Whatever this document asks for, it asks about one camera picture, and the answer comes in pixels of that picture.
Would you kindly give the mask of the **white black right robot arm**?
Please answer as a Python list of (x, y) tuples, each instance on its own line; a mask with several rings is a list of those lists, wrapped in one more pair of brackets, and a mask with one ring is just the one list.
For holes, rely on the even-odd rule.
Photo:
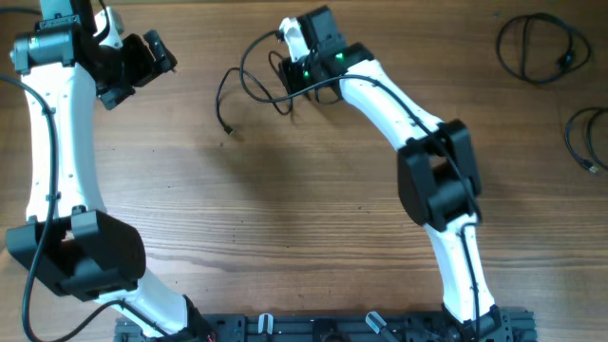
[(346, 43), (326, 6), (284, 18), (277, 36), (289, 50), (280, 66), (289, 94), (327, 86), (389, 141), (399, 199), (430, 239), (448, 317), (464, 341), (489, 337), (500, 320), (478, 250), (481, 181), (464, 123), (445, 122), (415, 103), (364, 45)]

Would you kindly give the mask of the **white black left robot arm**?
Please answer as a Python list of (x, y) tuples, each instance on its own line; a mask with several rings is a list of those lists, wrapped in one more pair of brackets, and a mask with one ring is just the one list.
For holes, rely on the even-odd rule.
[(26, 224), (7, 232), (9, 253), (28, 271), (22, 325), (35, 339), (35, 283), (58, 296), (114, 309), (148, 341), (214, 341), (217, 333), (192, 301), (147, 268), (139, 232), (111, 217), (94, 157), (96, 102), (113, 109), (177, 64), (156, 31), (125, 34), (111, 8), (88, 1), (44, 1), (32, 32), (10, 58), (12, 83), (28, 99), (32, 181)]

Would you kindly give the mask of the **black USB cable gold plug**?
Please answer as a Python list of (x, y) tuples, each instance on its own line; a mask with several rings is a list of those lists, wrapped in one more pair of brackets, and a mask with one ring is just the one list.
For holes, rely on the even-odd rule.
[[(563, 129), (563, 139), (566, 149), (573, 160), (584, 170), (596, 174), (601, 168), (604, 171), (607, 170), (607, 163), (604, 162), (596, 153), (593, 144), (593, 129), (595, 122), (602, 115), (607, 113), (606, 107), (590, 106), (582, 108), (576, 111), (566, 122)], [(571, 143), (571, 130), (573, 128), (574, 121), (584, 114), (590, 114), (588, 121), (584, 126), (582, 137), (584, 138), (585, 148), (589, 154), (589, 159), (584, 158), (582, 155), (576, 152)]]

